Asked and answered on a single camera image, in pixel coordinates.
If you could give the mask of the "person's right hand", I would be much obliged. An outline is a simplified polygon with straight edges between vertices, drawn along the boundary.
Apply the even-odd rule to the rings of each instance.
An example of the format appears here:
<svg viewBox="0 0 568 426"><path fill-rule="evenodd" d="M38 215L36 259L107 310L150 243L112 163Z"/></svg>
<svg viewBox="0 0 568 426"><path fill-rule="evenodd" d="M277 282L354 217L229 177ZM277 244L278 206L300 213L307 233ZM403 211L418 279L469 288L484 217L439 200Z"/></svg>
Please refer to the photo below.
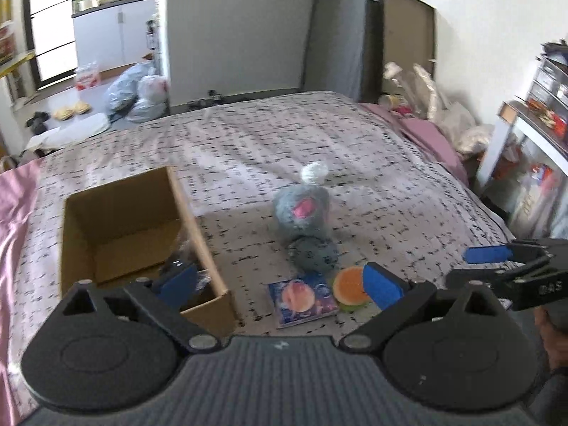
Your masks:
<svg viewBox="0 0 568 426"><path fill-rule="evenodd" d="M540 332L550 368L556 370L566 367L568 362L567 335L553 326L547 311L543 307L535 308L533 314L534 324Z"/></svg>

